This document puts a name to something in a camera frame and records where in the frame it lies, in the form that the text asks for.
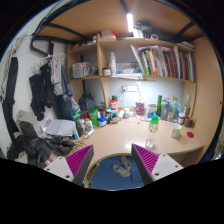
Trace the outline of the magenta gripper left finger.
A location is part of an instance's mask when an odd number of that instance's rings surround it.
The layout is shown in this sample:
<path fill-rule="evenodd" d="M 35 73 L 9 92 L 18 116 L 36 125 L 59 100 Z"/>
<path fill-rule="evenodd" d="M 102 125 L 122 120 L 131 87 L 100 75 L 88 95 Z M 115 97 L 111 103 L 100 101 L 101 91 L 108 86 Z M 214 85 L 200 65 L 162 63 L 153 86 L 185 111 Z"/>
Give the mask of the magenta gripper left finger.
<path fill-rule="evenodd" d="M 89 145 L 68 157 L 59 156 L 45 168 L 45 171 L 82 186 L 93 156 L 94 148 Z"/>

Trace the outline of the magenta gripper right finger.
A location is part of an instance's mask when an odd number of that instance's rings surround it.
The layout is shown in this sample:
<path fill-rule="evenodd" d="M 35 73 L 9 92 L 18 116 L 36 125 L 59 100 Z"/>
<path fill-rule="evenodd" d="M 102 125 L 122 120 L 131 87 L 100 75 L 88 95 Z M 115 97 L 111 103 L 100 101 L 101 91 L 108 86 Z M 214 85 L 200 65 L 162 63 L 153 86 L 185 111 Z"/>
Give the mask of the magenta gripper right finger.
<path fill-rule="evenodd" d="M 132 145 L 131 154 L 145 185 L 182 169 L 168 154 L 158 155 L 136 144 Z"/>

